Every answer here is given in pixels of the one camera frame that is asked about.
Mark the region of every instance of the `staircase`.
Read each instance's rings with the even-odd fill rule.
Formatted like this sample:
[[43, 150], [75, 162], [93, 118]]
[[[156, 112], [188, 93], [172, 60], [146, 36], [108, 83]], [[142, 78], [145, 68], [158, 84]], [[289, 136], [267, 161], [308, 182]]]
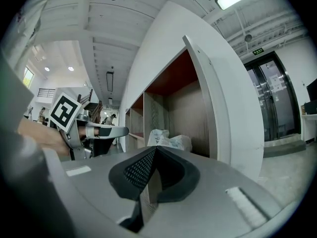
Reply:
[[103, 104], [100, 101], [99, 103], [89, 103], [84, 110], [89, 110], [92, 114], [92, 122], [100, 123], [100, 112], [103, 109]]
[[95, 109], [98, 107], [98, 103], [89, 103], [84, 110], [89, 110], [91, 113], [95, 111]]

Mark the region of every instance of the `exit sign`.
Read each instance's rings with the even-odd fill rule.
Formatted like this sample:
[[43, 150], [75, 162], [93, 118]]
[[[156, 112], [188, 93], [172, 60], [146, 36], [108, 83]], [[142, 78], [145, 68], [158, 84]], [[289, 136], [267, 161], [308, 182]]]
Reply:
[[257, 49], [257, 50], [254, 50], [254, 51], [253, 51], [253, 54], [256, 56], [256, 55], [261, 54], [261, 53], [263, 53], [263, 52], [264, 52], [264, 50], [263, 50], [262, 48], [259, 48], [259, 49]]

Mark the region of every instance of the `white label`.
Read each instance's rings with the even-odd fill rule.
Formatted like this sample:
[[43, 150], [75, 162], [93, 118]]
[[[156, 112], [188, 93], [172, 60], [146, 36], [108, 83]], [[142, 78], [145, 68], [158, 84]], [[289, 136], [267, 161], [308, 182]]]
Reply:
[[66, 174], [69, 176], [69, 177], [73, 177], [73, 176], [76, 176], [76, 175], [80, 175], [80, 174], [83, 174], [83, 173], [87, 173], [91, 171], [91, 168], [88, 167], [88, 166], [83, 166], [83, 167], [79, 167], [79, 168], [75, 168], [75, 169], [71, 169], [71, 170], [67, 170], [66, 171]]
[[274, 76], [269, 77], [272, 83], [272, 87], [274, 89], [274, 92], [278, 92], [283, 90], [282, 82], [279, 80], [278, 75], [275, 74]]

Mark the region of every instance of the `window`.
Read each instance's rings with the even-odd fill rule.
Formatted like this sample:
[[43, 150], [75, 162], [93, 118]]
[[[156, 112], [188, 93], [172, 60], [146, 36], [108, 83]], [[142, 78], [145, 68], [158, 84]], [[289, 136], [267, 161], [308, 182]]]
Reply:
[[25, 67], [24, 77], [23, 77], [23, 84], [27, 88], [30, 87], [33, 76], [34, 76], [34, 74], [27, 67]]

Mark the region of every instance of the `cabinet door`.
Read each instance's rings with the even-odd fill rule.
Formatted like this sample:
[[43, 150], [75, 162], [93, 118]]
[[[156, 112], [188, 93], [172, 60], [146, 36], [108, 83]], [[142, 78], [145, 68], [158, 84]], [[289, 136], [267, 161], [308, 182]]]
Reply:
[[220, 81], [206, 53], [188, 36], [183, 40], [193, 61], [206, 105], [210, 157], [230, 164], [229, 115]]

